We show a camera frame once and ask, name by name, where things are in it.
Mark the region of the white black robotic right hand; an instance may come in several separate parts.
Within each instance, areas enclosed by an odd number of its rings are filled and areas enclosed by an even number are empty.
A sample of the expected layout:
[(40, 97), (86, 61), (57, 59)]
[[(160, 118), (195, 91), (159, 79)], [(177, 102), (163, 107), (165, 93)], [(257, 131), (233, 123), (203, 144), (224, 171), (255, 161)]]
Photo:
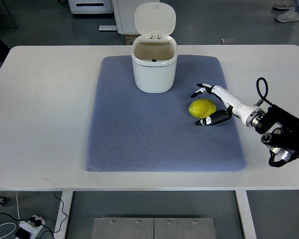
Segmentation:
[(191, 95), (192, 98), (202, 93), (215, 95), (225, 105), (225, 109), (217, 110), (211, 115), (195, 122), (196, 125), (216, 125), (227, 121), (231, 116), (241, 119), (242, 123), (247, 127), (255, 127), (265, 112), (259, 106), (248, 106), (240, 101), (236, 96), (221, 86), (198, 84), (200, 89)]

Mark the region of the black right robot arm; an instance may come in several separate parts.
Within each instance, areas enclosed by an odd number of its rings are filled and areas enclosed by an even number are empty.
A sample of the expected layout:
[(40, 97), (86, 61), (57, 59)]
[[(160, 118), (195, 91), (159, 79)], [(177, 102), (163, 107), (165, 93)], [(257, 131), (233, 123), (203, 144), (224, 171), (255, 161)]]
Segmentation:
[(270, 151), (271, 167), (282, 167), (299, 158), (299, 118), (272, 105), (252, 120), (252, 126)]

